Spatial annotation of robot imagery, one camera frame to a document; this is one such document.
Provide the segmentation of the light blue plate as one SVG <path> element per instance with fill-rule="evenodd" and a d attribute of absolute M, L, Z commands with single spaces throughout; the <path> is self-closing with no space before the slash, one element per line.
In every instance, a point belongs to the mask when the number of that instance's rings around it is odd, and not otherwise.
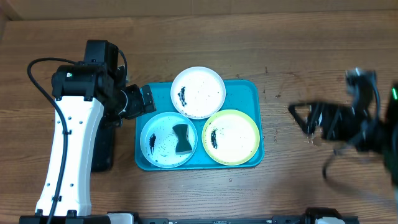
<path fill-rule="evenodd" d="M 188 125 L 188 139 L 192 152 L 176 154 L 177 137 L 173 127 L 177 124 Z M 191 159 L 198 145 L 196 127 L 190 119 L 176 112 L 164 112 L 155 115 L 144 125 L 140 136 L 140 152 L 145 159 L 158 168 L 172 169 L 179 167 Z"/>

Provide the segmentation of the dark green sponge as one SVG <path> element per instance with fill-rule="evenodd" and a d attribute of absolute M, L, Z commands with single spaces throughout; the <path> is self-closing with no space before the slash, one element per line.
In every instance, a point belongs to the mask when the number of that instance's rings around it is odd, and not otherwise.
<path fill-rule="evenodd" d="M 178 139 L 175 148 L 176 154 L 188 154 L 192 152 L 192 146 L 188 139 L 188 125 L 177 124 L 173 127 L 173 131 Z"/>

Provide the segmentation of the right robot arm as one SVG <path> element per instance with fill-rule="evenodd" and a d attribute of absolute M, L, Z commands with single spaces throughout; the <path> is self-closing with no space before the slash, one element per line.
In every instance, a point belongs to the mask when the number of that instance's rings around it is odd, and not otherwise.
<path fill-rule="evenodd" d="M 312 135 L 317 127 L 323 129 L 322 139 L 342 141 L 343 145 L 333 150 L 322 167 L 322 176 L 330 187 L 346 192 L 354 189 L 328 178 L 328 168 L 346 150 L 353 146 L 357 152 L 375 152 L 383 159 L 384 167 L 391 175 L 392 185 L 397 190 L 397 89 L 387 109 L 386 121 L 380 120 L 381 101 L 375 81 L 349 81 L 353 103 L 344 106 L 325 101 L 292 103 L 288 111 L 300 129 Z"/>

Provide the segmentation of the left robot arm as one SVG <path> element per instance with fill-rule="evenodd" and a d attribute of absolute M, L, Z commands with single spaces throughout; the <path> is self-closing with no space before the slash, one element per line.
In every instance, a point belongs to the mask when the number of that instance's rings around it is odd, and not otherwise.
<path fill-rule="evenodd" d="M 20 223 L 134 223 L 132 212 L 92 215 L 90 175 L 93 154 L 105 150 L 124 119 L 155 111 L 149 85 L 126 84 L 126 66 L 63 59 L 48 94 L 28 77 L 55 108 L 55 129 L 45 185 L 35 213 Z"/>

